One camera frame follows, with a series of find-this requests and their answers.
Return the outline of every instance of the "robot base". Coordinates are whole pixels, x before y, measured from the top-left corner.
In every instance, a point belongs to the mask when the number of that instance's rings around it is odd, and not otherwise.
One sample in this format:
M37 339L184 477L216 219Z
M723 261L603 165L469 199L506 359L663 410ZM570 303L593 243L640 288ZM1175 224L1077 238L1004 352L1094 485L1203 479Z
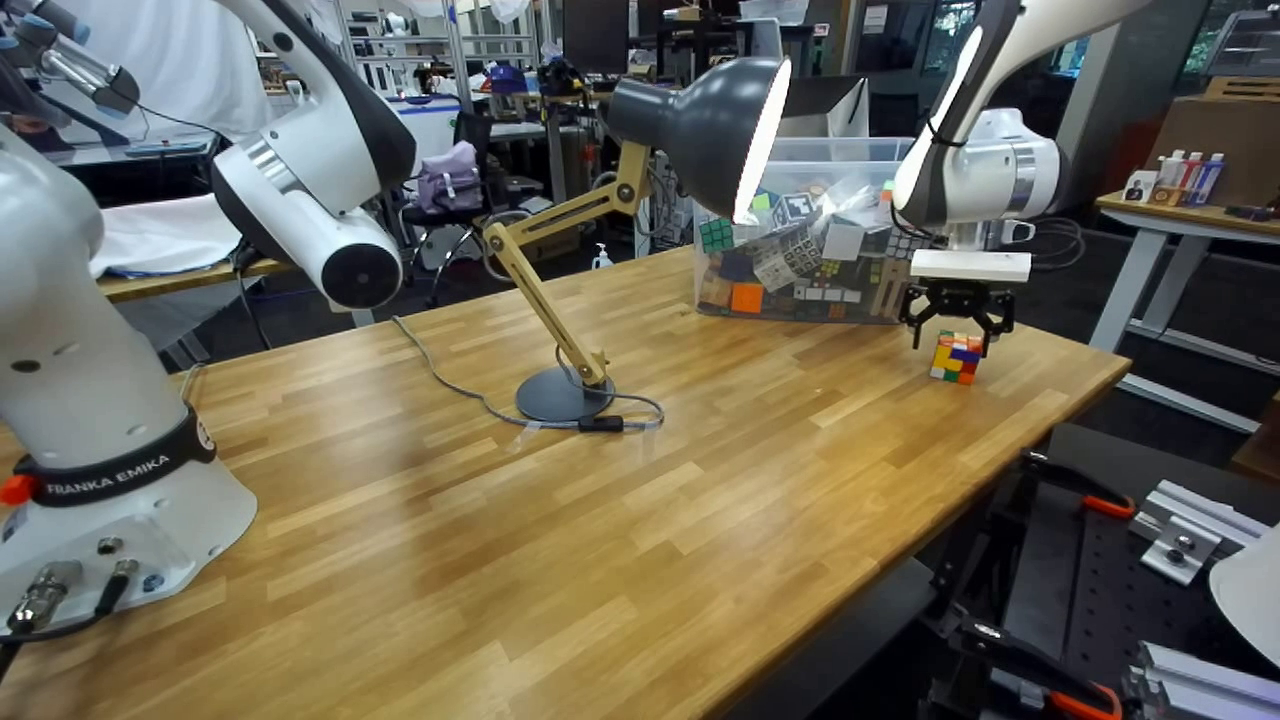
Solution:
M256 496L220 458L184 464L142 492L99 504L27 504L0 528L0 612L13 615L51 566L64 600L37 634L90 623L99 612L170 600L231 549L251 514ZM122 572L127 572L122 600L99 606Z

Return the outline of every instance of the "metal frame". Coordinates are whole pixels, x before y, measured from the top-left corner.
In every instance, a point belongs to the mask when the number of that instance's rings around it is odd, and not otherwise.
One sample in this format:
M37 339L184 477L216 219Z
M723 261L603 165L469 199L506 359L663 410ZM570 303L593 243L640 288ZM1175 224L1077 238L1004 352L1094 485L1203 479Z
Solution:
M1233 504L1208 500L1185 485L1161 479L1136 518L1136 536L1151 541L1144 562L1193 585L1203 562L1245 542L1257 542L1267 524L1236 513Z
M1168 320L1173 320L1185 288L1193 282L1197 266L1203 264L1211 238L1278 243L1280 238L1278 230L1215 228L1215 224L1168 219L1168 217L1124 213L1124 208L1106 208L1106 217L1113 217L1119 224L1131 224L1136 235L1130 243L1119 274L1115 274L1115 282L1110 291L1110 303L1106 303L1106 313L1099 313L1099 320L1095 320L1095 326L1087 334L1094 349L1115 352L1124 332L1131 332L1131 334L1161 339L1161 343L1173 343L1173 349L1185 349L1185 352L1199 352L1199 355L1211 355L1211 359L1224 359L1224 363L1241 363L1241 367L1254 367L1254 372L1280 377L1278 359L1265 359L1265 355L1254 355L1254 352L1241 352L1241 349L1230 349L1230 343L1168 326ZM1164 264L1147 309L1136 317L1136 303L1141 303L1144 288L1151 282L1158 261L1164 257L1173 235L1180 235L1180 243L1175 243L1173 261ZM1220 426L1233 426L1233 430L1245 430L1245 435L1254 435L1262 426L1254 417L1241 417L1241 410L1230 410L1220 402L1197 398L1197 395L1190 395L1180 388L1144 379L1136 372L1130 372L1119 379L1119 392L1131 392L1141 398L1175 408L1185 417L1197 417L1197 421L1208 421L1208 422L1220 422Z
M1158 717L1173 711L1262 720L1280 711L1280 682L1224 664L1203 664L1161 642L1141 642L1141 664L1131 667L1130 682Z

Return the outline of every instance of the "lamp base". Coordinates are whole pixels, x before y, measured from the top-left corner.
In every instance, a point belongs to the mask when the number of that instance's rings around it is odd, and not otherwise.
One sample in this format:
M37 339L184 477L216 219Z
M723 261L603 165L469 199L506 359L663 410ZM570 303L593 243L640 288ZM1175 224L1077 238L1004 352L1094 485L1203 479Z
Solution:
M576 372L548 367L520 383L516 408L524 421L589 421L614 402L614 383L589 388Z

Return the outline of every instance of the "desk lamp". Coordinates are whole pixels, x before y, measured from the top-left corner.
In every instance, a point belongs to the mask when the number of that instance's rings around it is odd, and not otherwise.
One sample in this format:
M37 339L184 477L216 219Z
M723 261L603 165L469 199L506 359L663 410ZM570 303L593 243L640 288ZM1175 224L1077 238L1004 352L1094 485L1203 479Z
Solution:
M582 228L607 213L635 217L650 192L652 152L669 152L683 192L710 213L744 217L766 177L777 122L786 117L790 59L729 59L687 88L622 80L603 105L607 135L622 141L622 169L607 185L554 205L516 224L490 224L484 243L516 279L520 296L544 320L570 367L548 367L520 383L524 421L593 421L614 402L614 379L601 352L585 352L554 309L524 243Z

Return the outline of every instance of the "box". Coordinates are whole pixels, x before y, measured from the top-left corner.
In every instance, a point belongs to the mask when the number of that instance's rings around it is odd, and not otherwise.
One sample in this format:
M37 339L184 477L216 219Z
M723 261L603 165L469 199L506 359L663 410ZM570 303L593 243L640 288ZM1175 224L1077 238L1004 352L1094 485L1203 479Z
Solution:
M792 77L781 135L867 135L872 90L860 77Z
M413 131L417 155L413 172L419 172L431 155L451 148L455 100L388 100L401 122Z
M1224 152L1224 177L1208 205L1271 205L1280 195L1280 100L1175 96L1151 143L1147 169L1173 148Z
M912 243L885 187L912 141L781 135L752 217L696 213L696 303L722 317L888 325Z

